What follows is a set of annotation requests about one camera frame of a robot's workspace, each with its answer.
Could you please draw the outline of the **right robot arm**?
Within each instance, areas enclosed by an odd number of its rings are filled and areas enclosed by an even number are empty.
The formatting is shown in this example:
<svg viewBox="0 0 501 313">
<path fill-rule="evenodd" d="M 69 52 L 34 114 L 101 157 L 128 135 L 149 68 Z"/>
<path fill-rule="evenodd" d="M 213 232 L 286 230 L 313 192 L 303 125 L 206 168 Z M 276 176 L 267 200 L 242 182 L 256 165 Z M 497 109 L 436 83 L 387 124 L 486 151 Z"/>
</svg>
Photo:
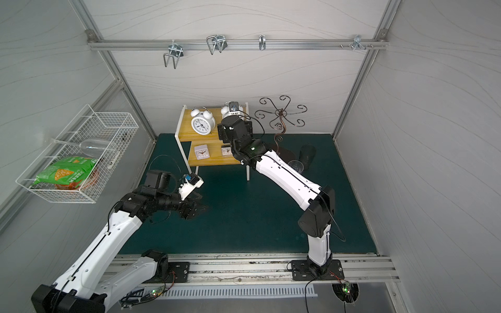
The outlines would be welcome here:
<svg viewBox="0 0 501 313">
<path fill-rule="evenodd" d="M 223 118 L 218 125 L 233 157 L 281 187 L 303 210 L 298 225 L 309 244 L 307 264 L 314 277 L 325 275 L 332 260 L 330 231 L 334 222 L 335 191 L 309 181 L 296 172 L 262 140 L 253 138 L 248 122 L 239 116 Z"/>
</svg>

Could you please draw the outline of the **white square alarm clock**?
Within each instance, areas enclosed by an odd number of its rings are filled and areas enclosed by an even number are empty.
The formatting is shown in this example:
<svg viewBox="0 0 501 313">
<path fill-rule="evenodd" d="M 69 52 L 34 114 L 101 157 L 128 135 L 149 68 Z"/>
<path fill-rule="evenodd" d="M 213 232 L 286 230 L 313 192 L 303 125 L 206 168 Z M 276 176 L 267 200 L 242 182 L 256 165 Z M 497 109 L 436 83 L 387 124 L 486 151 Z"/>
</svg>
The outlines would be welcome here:
<svg viewBox="0 0 501 313">
<path fill-rule="evenodd" d="M 194 155 L 196 160 L 204 160 L 210 158 L 210 151 L 207 144 L 195 146 L 194 147 Z"/>
</svg>

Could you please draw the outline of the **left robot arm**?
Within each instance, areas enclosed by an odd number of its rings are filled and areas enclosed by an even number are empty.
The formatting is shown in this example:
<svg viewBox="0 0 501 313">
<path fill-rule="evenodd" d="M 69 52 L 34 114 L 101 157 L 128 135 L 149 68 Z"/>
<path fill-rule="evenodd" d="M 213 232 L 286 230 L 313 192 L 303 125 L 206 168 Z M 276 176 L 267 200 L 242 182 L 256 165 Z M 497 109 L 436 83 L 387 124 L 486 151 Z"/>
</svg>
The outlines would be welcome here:
<svg viewBox="0 0 501 313">
<path fill-rule="evenodd" d="M 158 211 L 178 212 L 182 219 L 206 210 L 196 193 L 204 181 L 195 173 L 183 176 L 168 191 L 171 173 L 150 170 L 146 181 L 124 195 L 110 210 L 107 223 L 82 255 L 51 285 L 41 284 L 32 294 L 36 312 L 107 312 L 116 303 L 127 307 L 160 297 L 177 282 L 185 282 L 187 268 L 170 265 L 168 254 L 147 250 L 128 268 L 102 277 L 124 244 Z"/>
</svg>

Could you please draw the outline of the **white twin-bell alarm clock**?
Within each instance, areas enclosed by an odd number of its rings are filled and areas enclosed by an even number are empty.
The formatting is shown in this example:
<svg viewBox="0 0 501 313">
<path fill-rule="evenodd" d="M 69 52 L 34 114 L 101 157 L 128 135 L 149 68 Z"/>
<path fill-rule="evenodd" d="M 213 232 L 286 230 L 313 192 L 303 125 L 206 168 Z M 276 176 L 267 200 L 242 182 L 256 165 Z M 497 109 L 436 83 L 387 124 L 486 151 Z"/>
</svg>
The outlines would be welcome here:
<svg viewBox="0 0 501 313">
<path fill-rule="evenodd" d="M 207 136 L 211 134 L 212 130 L 215 128 L 213 113 L 205 107 L 202 109 L 192 109 L 190 116 L 192 117 L 191 126 L 194 132 L 199 135 Z"/>
<path fill-rule="evenodd" d="M 226 118 L 229 116 L 239 116 L 241 113 L 243 113 L 243 107 L 240 105 L 241 111 L 240 112 L 234 112 L 234 113 L 229 113 L 228 112 L 228 103 L 225 103 L 224 106 L 221 108 L 220 112 L 222 114 L 222 118 Z"/>
</svg>

